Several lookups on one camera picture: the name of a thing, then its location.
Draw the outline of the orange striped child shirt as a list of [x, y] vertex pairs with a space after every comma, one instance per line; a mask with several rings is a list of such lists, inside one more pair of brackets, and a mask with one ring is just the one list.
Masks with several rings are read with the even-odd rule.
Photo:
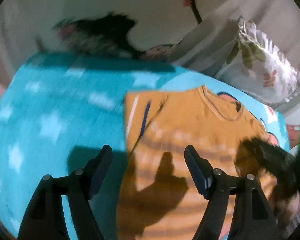
[[116, 224], [119, 239], [191, 239], [207, 201], [184, 160], [186, 146], [226, 174], [253, 174], [269, 196], [276, 179], [247, 142], [272, 135], [240, 102], [205, 86], [183, 92], [129, 92], [125, 96], [128, 165]]

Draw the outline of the red patterned cloth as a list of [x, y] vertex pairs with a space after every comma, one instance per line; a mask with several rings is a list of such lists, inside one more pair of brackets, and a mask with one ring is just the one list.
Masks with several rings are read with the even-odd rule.
[[300, 141], [300, 125], [286, 125], [290, 149], [299, 144]]

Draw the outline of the turquoise cartoon fleece blanket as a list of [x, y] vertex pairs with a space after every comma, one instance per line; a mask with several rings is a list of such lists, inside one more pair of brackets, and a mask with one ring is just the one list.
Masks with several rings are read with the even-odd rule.
[[68, 53], [36, 54], [17, 71], [0, 99], [0, 223], [13, 237], [45, 174], [61, 177], [108, 144], [114, 159], [93, 213], [106, 239], [116, 238], [115, 209], [127, 158], [123, 98], [129, 90], [183, 91], [207, 85], [241, 101], [289, 149], [284, 117], [209, 76], [166, 63], [108, 60]]

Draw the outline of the white floral pillow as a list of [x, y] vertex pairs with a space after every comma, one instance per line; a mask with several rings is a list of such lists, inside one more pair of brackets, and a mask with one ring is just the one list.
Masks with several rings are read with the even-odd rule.
[[300, 94], [300, 72], [253, 21], [239, 19], [234, 41], [215, 79], [274, 108]]

